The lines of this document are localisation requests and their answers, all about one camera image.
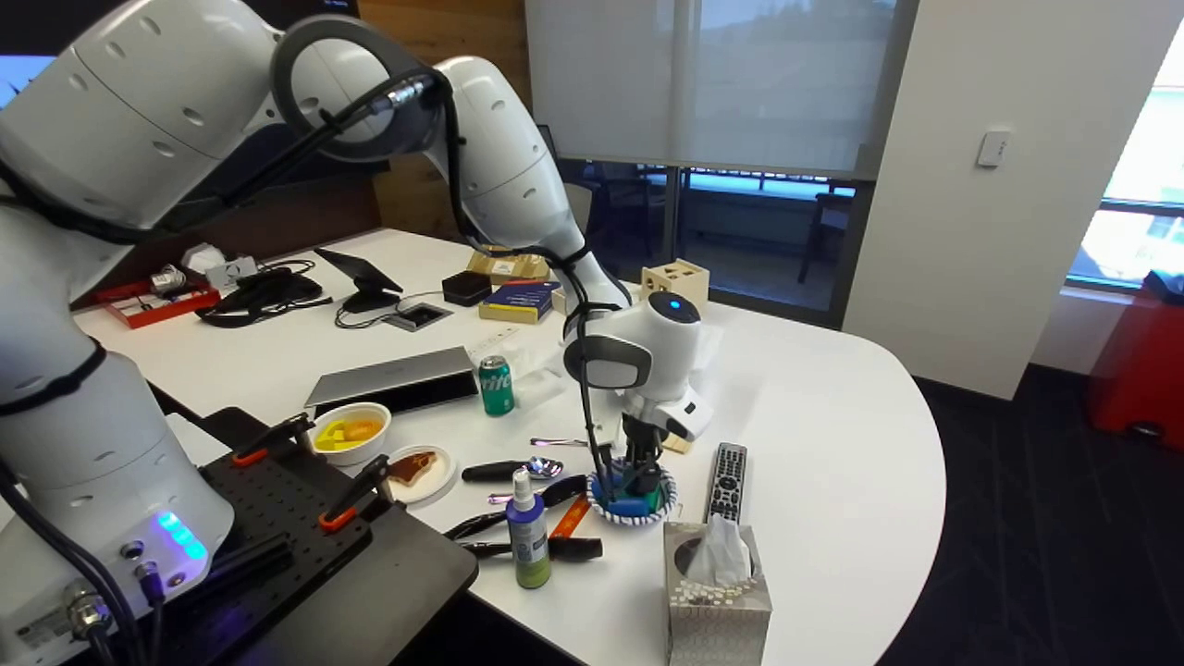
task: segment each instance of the white wall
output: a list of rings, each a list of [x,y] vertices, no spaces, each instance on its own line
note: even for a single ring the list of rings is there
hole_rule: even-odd
[[[921,0],[847,321],[914,373],[1010,396],[1179,0]],[[1010,125],[997,171],[974,171]]]
[[[1066,284],[1058,302],[1049,307],[1049,318],[1043,326],[1032,363],[1069,370],[1069,373],[1090,373],[1127,302],[1133,302],[1127,291]]]

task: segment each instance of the book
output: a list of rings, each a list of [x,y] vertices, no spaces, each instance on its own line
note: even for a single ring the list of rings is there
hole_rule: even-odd
[[[540,254],[471,254],[471,273],[489,273],[492,284],[521,284],[521,281],[546,281],[551,265]]]
[[[481,318],[494,321],[540,321],[551,312],[546,281],[515,281],[500,284],[481,307]]]

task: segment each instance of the wire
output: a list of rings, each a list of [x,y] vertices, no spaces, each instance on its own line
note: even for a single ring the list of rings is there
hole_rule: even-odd
[[[159,225],[159,237],[180,237],[185,229],[194,229],[209,218],[217,218],[228,208],[248,205],[260,190],[265,190],[275,176],[280,176],[286,171],[292,171],[298,158],[307,158],[310,151],[325,149],[335,133],[352,130],[354,121],[371,118],[371,107],[376,101],[384,101],[393,90],[400,85],[413,85],[413,81],[431,81],[431,70],[413,70],[407,77],[384,77],[381,85],[367,90],[359,101],[352,101],[345,110],[335,115],[322,115],[322,125],[302,133],[296,146],[288,146],[280,155],[275,155],[270,163],[261,163],[256,175],[248,175],[228,197],[214,201],[214,211],[194,211],[185,222],[169,222]]]
[[[400,291],[400,302],[375,307],[376,313],[375,313],[375,318],[361,318],[361,321],[345,321],[345,307],[335,307],[334,326],[335,326],[335,331],[371,331],[371,326],[376,326],[376,321],[384,321],[384,318],[393,318],[393,313],[407,313],[407,302],[425,300],[425,296],[439,296],[439,290]]]
[[[87,632],[86,643],[95,650],[104,666],[118,666],[108,632]]]
[[[261,262],[260,273],[265,273],[265,269],[307,273],[307,269],[313,269],[313,265],[317,265],[313,260],[288,254],[288,260]]]
[[[112,580],[108,566],[87,554],[80,543],[74,543],[67,534],[60,534],[22,493],[19,493],[19,477],[7,470],[7,463],[0,459],[0,495],[12,508],[12,516],[19,516],[56,554],[61,554],[91,587],[95,596],[104,596],[104,604],[114,615],[114,625],[127,639],[128,662],[144,666],[144,650],[140,650],[140,632],[137,632],[137,617],[127,606],[118,586]]]
[[[161,604],[150,606],[150,643],[146,643],[146,662],[159,666],[161,655]]]
[[[577,307],[572,307],[572,321],[577,321],[577,339],[588,337],[588,313],[595,307],[610,307],[610,302],[592,302],[588,300],[588,290],[585,281],[572,273],[572,265],[566,260],[557,260],[553,252],[546,248],[489,248],[481,245],[481,234],[477,225],[471,222],[471,216],[462,211],[457,205],[457,176],[462,176],[462,158],[457,158],[457,149],[462,149],[462,137],[457,137],[457,118],[455,118],[455,101],[451,101],[451,85],[445,75],[436,75],[436,85],[445,90],[445,176],[446,176],[446,205],[451,205],[451,222],[457,225],[462,242],[483,254],[542,254],[562,276],[566,284],[577,291]],[[610,463],[604,463],[604,449],[595,444],[595,423],[592,423],[592,387],[588,380],[577,380],[581,384],[581,411],[585,411],[585,433],[588,433],[588,456],[592,456],[592,470],[595,470],[595,481],[608,495],[614,495],[614,481],[610,481]]]

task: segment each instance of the small bottle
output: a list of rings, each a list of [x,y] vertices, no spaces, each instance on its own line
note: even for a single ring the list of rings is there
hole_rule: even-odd
[[[529,493],[529,470],[515,470],[515,498],[508,502],[508,525],[515,543],[515,572],[521,587],[542,587],[551,580],[542,517],[546,508]]]
[[[500,417],[515,411],[515,379],[502,355],[489,355],[477,366],[483,414]]]

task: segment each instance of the cable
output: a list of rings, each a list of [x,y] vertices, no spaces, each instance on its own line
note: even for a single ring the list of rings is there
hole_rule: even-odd
[[[159,666],[161,655],[161,604],[150,606],[150,646],[146,646],[146,662]]]
[[[322,296],[322,284],[302,273],[302,262],[270,262],[238,281],[238,291],[228,291],[222,302],[194,312],[194,318],[208,326],[241,331],[288,312],[334,302]]]
[[[457,137],[457,118],[455,118],[455,101],[451,101],[451,85],[445,75],[436,75],[436,85],[445,90],[445,181],[446,181],[446,205],[451,205],[451,222],[457,225],[462,242],[483,254],[542,254],[562,276],[566,284],[577,291],[577,307],[572,307],[572,321],[577,321],[577,339],[588,337],[588,313],[595,307],[610,307],[610,302],[592,302],[588,300],[588,290],[577,281],[572,265],[566,260],[557,260],[553,252],[546,248],[489,248],[481,245],[481,234],[477,225],[471,222],[471,216],[462,211],[457,205],[457,149],[462,149],[462,137]],[[592,387],[588,380],[577,380],[581,384],[581,411],[585,411],[585,433],[588,433],[588,456],[592,456],[592,470],[595,470],[595,481],[599,487],[610,495],[614,481],[610,481],[610,463],[604,463],[604,449],[595,444],[595,423],[592,423]]]
[[[104,666],[118,666],[108,632],[87,632],[86,643],[95,650]]]
[[[144,593],[144,604],[150,606],[146,662],[159,666],[161,604],[166,604],[161,576],[159,576],[154,564],[137,564],[134,576],[137,576],[137,586]]]
[[[118,625],[118,632],[127,639],[128,662],[144,666],[137,617],[134,617],[128,604],[120,598],[118,586],[112,580],[108,566],[95,554],[87,554],[80,543],[74,543],[67,534],[60,534],[19,493],[19,477],[7,470],[3,459],[0,459],[0,495],[12,508],[12,516],[19,516],[56,554],[61,554],[95,587],[95,596],[104,596],[104,604],[112,606],[114,625]]]
[[[313,269],[313,265],[317,265],[313,260],[288,254],[288,260],[261,262],[260,273],[265,273],[265,269],[307,273],[307,269]]]
[[[322,146],[329,146],[335,133],[352,130],[354,121],[361,121],[371,115],[371,107],[376,101],[384,101],[393,90],[400,85],[413,85],[413,81],[431,81],[430,70],[413,70],[407,77],[384,77],[381,85],[367,90],[359,101],[352,101],[345,110],[335,115],[322,115],[322,125],[302,133],[296,146],[288,146],[280,155],[275,155],[270,163],[261,163],[256,175],[248,175],[231,191],[214,201],[214,211],[194,211],[185,222],[169,222],[159,225],[159,237],[180,237],[185,229],[209,222],[214,216],[241,208],[245,201],[252,201],[260,190],[265,190],[277,175],[292,171],[298,158],[307,158],[310,151],[317,151]]]
[[[400,291],[400,302],[375,307],[376,313],[375,313],[375,318],[361,318],[361,321],[346,321],[346,318],[345,318],[345,313],[361,313],[361,312],[345,312],[345,307],[335,307],[334,326],[335,326],[335,331],[371,331],[371,326],[376,326],[376,321],[384,321],[384,318],[393,318],[393,313],[407,313],[402,307],[413,302],[413,300],[421,300],[421,296],[439,296],[439,290]]]

